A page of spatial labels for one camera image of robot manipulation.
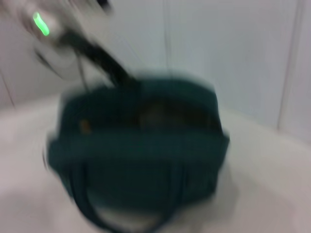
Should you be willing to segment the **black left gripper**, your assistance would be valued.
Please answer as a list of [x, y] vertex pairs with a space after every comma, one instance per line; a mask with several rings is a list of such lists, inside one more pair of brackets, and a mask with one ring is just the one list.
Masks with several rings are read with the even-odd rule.
[[140, 81], [131, 76], [103, 47], [91, 42], [84, 35], [66, 31], [60, 37], [60, 44], [74, 49], [79, 55], [90, 60], [107, 74], [114, 86], [140, 88]]

